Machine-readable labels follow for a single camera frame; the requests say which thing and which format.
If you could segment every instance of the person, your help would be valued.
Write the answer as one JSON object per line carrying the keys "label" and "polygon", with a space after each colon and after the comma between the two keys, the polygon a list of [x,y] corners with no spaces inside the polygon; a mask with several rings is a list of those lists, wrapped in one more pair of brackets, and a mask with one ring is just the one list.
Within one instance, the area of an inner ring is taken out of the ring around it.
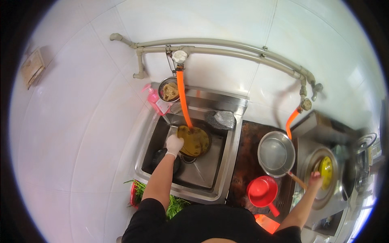
{"label": "person", "polygon": [[176,135],[168,137],[167,153],[152,173],[138,210],[122,237],[122,243],[301,242],[301,229],[323,182],[319,172],[311,174],[304,196],[274,234],[259,226],[249,210],[226,205],[191,205],[166,221],[173,162],[183,144],[183,139]]}

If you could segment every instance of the kitchen sink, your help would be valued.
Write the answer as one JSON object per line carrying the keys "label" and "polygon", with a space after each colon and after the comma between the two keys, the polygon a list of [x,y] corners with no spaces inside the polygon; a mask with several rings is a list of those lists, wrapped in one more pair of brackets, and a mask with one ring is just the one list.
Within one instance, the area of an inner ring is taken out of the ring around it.
{"label": "kitchen sink", "polygon": [[[180,168],[173,175],[171,194],[198,203],[225,203],[238,152],[242,115],[248,99],[243,96],[196,87],[186,87],[188,112],[194,126],[206,129],[211,137],[207,153],[192,163],[180,160]],[[234,129],[216,129],[205,121],[206,112],[230,110],[234,113]],[[156,152],[166,147],[166,139],[185,124],[182,112],[160,116],[149,115],[139,144],[135,164],[135,179],[147,183],[155,169]]]}

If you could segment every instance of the pink soap dispenser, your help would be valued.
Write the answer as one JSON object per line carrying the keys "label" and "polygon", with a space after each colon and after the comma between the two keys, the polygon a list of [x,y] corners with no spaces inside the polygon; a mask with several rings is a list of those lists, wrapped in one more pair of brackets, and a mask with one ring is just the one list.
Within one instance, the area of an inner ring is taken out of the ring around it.
{"label": "pink soap dispenser", "polygon": [[161,98],[158,96],[157,91],[151,87],[151,84],[146,84],[143,87],[142,92],[146,89],[149,90],[149,96],[147,97],[147,101],[154,108],[154,110],[160,115],[165,115],[166,113],[168,113],[170,108],[169,103],[166,103],[161,100]]}

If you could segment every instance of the sponge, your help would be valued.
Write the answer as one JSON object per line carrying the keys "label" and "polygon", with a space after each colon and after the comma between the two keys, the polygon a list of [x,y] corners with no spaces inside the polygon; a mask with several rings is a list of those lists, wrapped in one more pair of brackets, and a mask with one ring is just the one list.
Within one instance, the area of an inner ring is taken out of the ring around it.
{"label": "sponge", "polygon": [[205,121],[210,124],[211,126],[213,126],[214,128],[216,129],[222,129],[222,130],[228,130],[230,128],[226,127],[225,125],[222,125],[220,124],[214,117],[214,115],[216,114],[216,112],[214,111],[207,111],[204,115],[204,119]]}

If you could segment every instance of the yellow plate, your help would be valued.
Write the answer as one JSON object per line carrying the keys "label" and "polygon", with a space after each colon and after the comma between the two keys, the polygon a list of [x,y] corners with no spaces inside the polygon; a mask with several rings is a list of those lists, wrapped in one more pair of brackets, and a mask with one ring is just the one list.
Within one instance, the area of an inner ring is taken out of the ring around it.
{"label": "yellow plate", "polygon": [[332,161],[328,156],[321,160],[319,165],[319,172],[320,175],[324,177],[321,189],[326,190],[330,186],[332,179]]}
{"label": "yellow plate", "polygon": [[187,126],[179,126],[177,137],[184,139],[181,151],[189,156],[197,157],[208,149],[209,138],[203,129],[197,127],[189,129]]}

